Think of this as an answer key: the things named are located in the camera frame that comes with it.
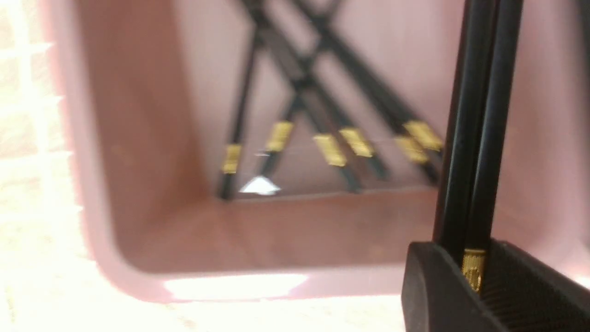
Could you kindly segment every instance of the black stick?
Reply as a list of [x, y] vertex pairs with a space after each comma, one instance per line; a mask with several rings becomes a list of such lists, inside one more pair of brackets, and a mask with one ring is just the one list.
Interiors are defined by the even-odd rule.
[[344, 64], [349, 74], [355, 78], [359, 87], [368, 95], [392, 131], [399, 135], [399, 126], [403, 126], [423, 148], [440, 156], [443, 145], [430, 126], [421, 120], [400, 97], [394, 94], [375, 73], [371, 72], [368, 66], [364, 65], [355, 52], [313, 12], [307, 1], [291, 1], [325, 38], [327, 46]]
[[432, 240], [461, 266], [498, 0], [466, 0]]
[[246, 106], [250, 95], [250, 86], [252, 85], [256, 51], [259, 45], [260, 40], [258, 39], [258, 34], [254, 32], [252, 33], [252, 41], [250, 42], [250, 48], [246, 59], [240, 101], [238, 102], [238, 107], [235, 113], [234, 131], [231, 134], [230, 141], [226, 147], [225, 160], [221, 168], [222, 178], [219, 187], [219, 197], [223, 200], [229, 200], [232, 197], [234, 176], [238, 171], [238, 164], [240, 163]]
[[491, 58], [481, 143], [467, 216], [463, 273], [479, 291], [483, 266], [491, 242], [491, 225], [508, 120], [510, 93], [522, 16], [523, 0], [500, 0], [497, 30]]
[[320, 114], [315, 105], [317, 91], [323, 89], [317, 80], [306, 70], [303, 61], [294, 53], [289, 41], [279, 33], [264, 12], [260, 0], [241, 0], [248, 14], [256, 23], [256, 27], [264, 44], [269, 48], [272, 58], [280, 69], [284, 78], [291, 84], [299, 95], [310, 119], [313, 118], [318, 134], [314, 137], [318, 147], [322, 150], [328, 164], [336, 167], [348, 182], [349, 191], [358, 192], [359, 183], [350, 169], [348, 161], [338, 147], [336, 139], [330, 134], [329, 126], [325, 126], [318, 116]]
[[[335, 15], [342, 4], [342, 0], [333, 0], [326, 12], [324, 13], [324, 19], [330, 21]], [[317, 46], [314, 48], [313, 53], [305, 60], [306, 70], [311, 68], [317, 58], [323, 51], [322, 41], [320, 40]], [[293, 129], [293, 118], [296, 111], [304, 108], [298, 95], [295, 94], [291, 102], [287, 105], [286, 109], [282, 111], [280, 119], [275, 122], [271, 136], [267, 141], [265, 148], [266, 156], [260, 168], [260, 175], [270, 178], [275, 170], [275, 167], [280, 158], [280, 154], [287, 145], [291, 130]]]

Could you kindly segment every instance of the chopstick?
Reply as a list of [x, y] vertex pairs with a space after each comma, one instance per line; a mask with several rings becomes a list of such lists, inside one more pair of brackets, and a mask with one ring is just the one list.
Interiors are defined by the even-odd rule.
[[340, 150], [336, 138], [330, 133], [329, 125], [324, 123], [321, 116], [319, 116], [321, 112], [314, 97], [319, 97], [318, 91], [323, 90], [323, 88], [313, 75], [306, 70], [303, 61], [294, 52], [286, 37], [279, 32], [266, 16], [262, 2], [255, 0], [241, 0], [241, 2], [256, 23], [256, 29], [258, 29], [261, 39], [270, 50], [281, 74], [290, 83], [304, 105], [303, 109], [316, 130], [314, 140], [322, 151], [326, 162], [340, 171], [347, 181], [349, 191], [357, 193], [360, 188], [359, 181], [350, 169], [348, 160]]
[[438, 181], [438, 174], [430, 164], [430, 159], [421, 152], [421, 148], [442, 156], [443, 143], [425, 121], [421, 120], [412, 110], [396, 96], [386, 84], [377, 78], [363, 61], [339, 38], [304, 0], [291, 0], [305, 15], [325, 40], [326, 47], [336, 55], [348, 73], [355, 79], [360, 89], [367, 95], [374, 108], [398, 136], [398, 145], [407, 157], [420, 165], [431, 182]]
[[479, 153], [467, 215], [463, 274], [479, 291], [491, 242], [500, 162], [516, 62], [522, 0], [500, 0]]
[[257, 50], [260, 48], [260, 39], [257, 33], [253, 33], [248, 56], [245, 62], [245, 71], [242, 78], [242, 89], [240, 100], [235, 111], [234, 129], [231, 133], [229, 143], [226, 146], [225, 159], [221, 167], [221, 183], [219, 185], [218, 195], [223, 200], [230, 200], [234, 184], [234, 177], [238, 171], [240, 155], [242, 149], [242, 139], [244, 133], [245, 117], [247, 110], [248, 97], [254, 73], [255, 59]]
[[522, 0], [467, 0], [434, 242], [479, 292], [484, 282]]

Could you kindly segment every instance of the crossed black rods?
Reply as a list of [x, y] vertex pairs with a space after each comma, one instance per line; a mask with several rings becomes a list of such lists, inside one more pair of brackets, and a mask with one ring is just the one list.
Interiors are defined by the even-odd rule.
[[[293, 0], [301, 12], [320, 33], [320, 43], [308, 58], [301, 57], [289, 43], [284, 34], [269, 19], [264, 10], [262, 0], [240, 0], [247, 10], [256, 28], [252, 52], [255, 53], [257, 41], [261, 41], [271, 53], [271, 56], [280, 69], [283, 77], [290, 83], [294, 90], [294, 97], [287, 109], [274, 127], [271, 139], [267, 144], [267, 158], [261, 167], [260, 174], [270, 176], [276, 164], [279, 153], [285, 147], [293, 127], [292, 118], [302, 111], [310, 119], [316, 130], [314, 137], [319, 148], [324, 153], [326, 161], [337, 167], [346, 179], [349, 191], [357, 192], [358, 181], [350, 168], [344, 154], [340, 151], [335, 138], [330, 134], [329, 124], [323, 123], [318, 116], [320, 102], [327, 109], [331, 122], [337, 125], [339, 133], [348, 143], [357, 157], [361, 157], [371, 166], [376, 176], [380, 179], [388, 177], [388, 171], [375, 149], [364, 139], [361, 131], [346, 116], [334, 98], [323, 87], [321, 82], [314, 77], [312, 68], [315, 59], [322, 51], [331, 51], [336, 54], [345, 69], [354, 78], [361, 91], [372, 102], [374, 108], [386, 121], [396, 136], [396, 142], [404, 154], [418, 165], [432, 184], [438, 183], [438, 171], [431, 162], [431, 157], [439, 158], [442, 153], [442, 142], [434, 134], [433, 130], [424, 121], [417, 117], [402, 100], [373, 74], [359, 59], [359, 57], [331, 31], [328, 23], [339, 6], [340, 1], [334, 0], [329, 10], [324, 15], [316, 15], [309, 5], [301, 0]], [[251, 68], [253, 60], [248, 61], [247, 68]], [[241, 128], [245, 114], [244, 100], [247, 97], [250, 85], [251, 70], [246, 71], [244, 86], [242, 89], [241, 103], [238, 105], [234, 133], [228, 145], [227, 157], [224, 164], [224, 177], [222, 179], [220, 197], [230, 199], [231, 180], [237, 171], [241, 148]]]

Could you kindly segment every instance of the gold metal band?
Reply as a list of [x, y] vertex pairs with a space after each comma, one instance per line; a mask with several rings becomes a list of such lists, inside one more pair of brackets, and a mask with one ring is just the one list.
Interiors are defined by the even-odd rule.
[[395, 142], [402, 149], [404, 154], [410, 159], [410, 161], [417, 164], [425, 164], [428, 162], [428, 156], [414, 138], [408, 136], [399, 136], [395, 138]]
[[461, 272], [465, 278], [467, 278], [469, 286], [471, 286], [476, 293], [479, 293], [481, 290], [481, 279], [483, 278], [485, 261], [485, 250], [465, 249]]
[[352, 148], [352, 151], [356, 155], [370, 158], [375, 153], [358, 129], [352, 127], [342, 128], [340, 134], [348, 142], [348, 145], [350, 145], [350, 148]]
[[432, 129], [421, 121], [408, 121], [404, 128], [412, 135], [425, 149], [440, 151], [443, 142], [433, 133]]
[[230, 144], [227, 146], [222, 168], [224, 174], [235, 174], [237, 172], [241, 150], [242, 146], [240, 144]]
[[330, 134], [318, 134], [313, 139], [316, 141], [317, 146], [322, 151], [329, 165], [338, 167], [346, 165], [346, 157], [342, 154], [334, 136]]
[[281, 121], [275, 123], [270, 140], [266, 145], [266, 150], [281, 152], [289, 140], [291, 130], [293, 130], [293, 123], [290, 121]]

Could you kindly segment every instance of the pink plastic bin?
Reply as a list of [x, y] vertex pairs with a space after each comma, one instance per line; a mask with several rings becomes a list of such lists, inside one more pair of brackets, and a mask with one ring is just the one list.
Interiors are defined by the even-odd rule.
[[[296, 11], [269, 2], [298, 45], [309, 44]], [[384, 152], [391, 187], [339, 194], [302, 129], [294, 139], [311, 157], [286, 156], [277, 176], [293, 193], [336, 194], [213, 198], [250, 29], [235, 3], [51, 1], [97, 263], [147, 301], [399, 294], [407, 246], [430, 238], [437, 195], [365, 116], [366, 102], [329, 70], [330, 59], [325, 75]], [[335, 25], [443, 134], [462, 10], [461, 1], [349, 0]], [[590, 198], [576, 38], [569, 2], [525, 2], [494, 224], [495, 237], [570, 276], [588, 272]], [[269, 63], [256, 83], [248, 155], [271, 128], [268, 112], [289, 95]], [[239, 182], [254, 167], [245, 162]]]

